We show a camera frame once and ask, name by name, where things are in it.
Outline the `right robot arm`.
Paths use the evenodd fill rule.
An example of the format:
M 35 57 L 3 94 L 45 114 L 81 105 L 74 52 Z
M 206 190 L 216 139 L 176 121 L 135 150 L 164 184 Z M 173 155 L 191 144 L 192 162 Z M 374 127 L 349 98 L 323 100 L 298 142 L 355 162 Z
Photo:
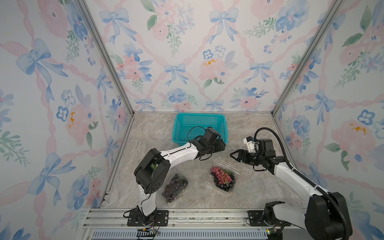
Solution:
M 346 199 L 338 192 L 331 193 L 295 169 L 283 156 L 277 156 L 273 141 L 251 137 L 244 139 L 247 149 L 236 150 L 230 157 L 264 170 L 284 181 L 307 205 L 293 207 L 282 201 L 265 205 L 261 222 L 280 225 L 269 235 L 280 234 L 287 225 L 306 230 L 314 240 L 347 240 L 353 233 Z

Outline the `red grape bunch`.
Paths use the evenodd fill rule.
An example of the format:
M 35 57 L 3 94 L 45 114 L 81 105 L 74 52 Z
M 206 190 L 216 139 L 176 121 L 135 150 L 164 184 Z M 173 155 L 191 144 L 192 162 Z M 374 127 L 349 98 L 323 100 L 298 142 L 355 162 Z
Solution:
M 220 167 L 211 168 L 211 174 L 214 176 L 214 178 L 217 178 L 223 182 L 231 182 L 233 179 L 229 171 L 226 171 Z

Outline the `clear clamshell container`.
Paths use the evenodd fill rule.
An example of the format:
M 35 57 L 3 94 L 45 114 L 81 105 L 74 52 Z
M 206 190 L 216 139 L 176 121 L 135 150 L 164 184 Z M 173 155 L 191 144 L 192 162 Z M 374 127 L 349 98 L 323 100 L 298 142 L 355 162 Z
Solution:
M 207 183 L 219 191 L 231 193 L 237 185 L 239 176 L 240 172 L 238 169 L 224 161 L 216 159 L 209 169 Z
M 164 202 L 171 206 L 185 194 L 188 186 L 189 180 L 185 175 L 180 172 L 173 172 L 167 176 L 161 188 L 160 195 Z

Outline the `dark purple grape bunch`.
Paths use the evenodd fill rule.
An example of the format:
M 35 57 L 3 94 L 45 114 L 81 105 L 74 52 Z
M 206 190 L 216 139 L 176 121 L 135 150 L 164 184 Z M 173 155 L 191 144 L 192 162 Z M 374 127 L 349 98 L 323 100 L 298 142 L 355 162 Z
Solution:
M 175 174 L 171 178 L 170 182 L 165 186 L 161 195 L 167 203 L 171 204 L 185 190 L 188 184 L 189 181 L 186 177 L 180 174 Z

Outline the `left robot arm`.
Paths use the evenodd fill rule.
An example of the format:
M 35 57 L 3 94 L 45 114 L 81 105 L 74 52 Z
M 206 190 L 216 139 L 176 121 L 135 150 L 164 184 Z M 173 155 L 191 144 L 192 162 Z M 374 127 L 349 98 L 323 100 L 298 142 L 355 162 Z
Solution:
M 189 160 L 202 161 L 203 156 L 211 156 L 225 148 L 226 144 L 219 132 L 208 127 L 202 136 L 197 136 L 178 148 L 168 151 L 158 151 L 155 148 L 149 150 L 134 171 L 139 187 L 138 213 L 148 217 L 157 210 L 156 192 L 172 167 Z

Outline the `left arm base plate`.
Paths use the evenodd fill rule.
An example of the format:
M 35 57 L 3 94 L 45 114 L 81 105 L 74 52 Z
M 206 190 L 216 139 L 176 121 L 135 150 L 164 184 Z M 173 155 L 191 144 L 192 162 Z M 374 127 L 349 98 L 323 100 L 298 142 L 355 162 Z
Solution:
M 155 210 L 149 216 L 145 216 L 138 208 L 126 211 L 123 217 L 127 219 L 128 227 L 166 227 L 169 221 L 168 210 Z

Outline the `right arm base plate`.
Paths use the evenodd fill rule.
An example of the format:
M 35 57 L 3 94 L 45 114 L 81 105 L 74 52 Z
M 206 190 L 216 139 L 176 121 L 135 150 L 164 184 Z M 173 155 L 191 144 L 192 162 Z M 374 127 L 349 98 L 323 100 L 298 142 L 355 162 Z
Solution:
M 264 210 L 249 210 L 247 211 L 247 224 L 251 227 L 281 227 L 284 224 L 287 224 L 287 227 L 290 227 L 292 224 L 286 221 L 280 221 L 276 219 L 271 219 L 266 216 Z

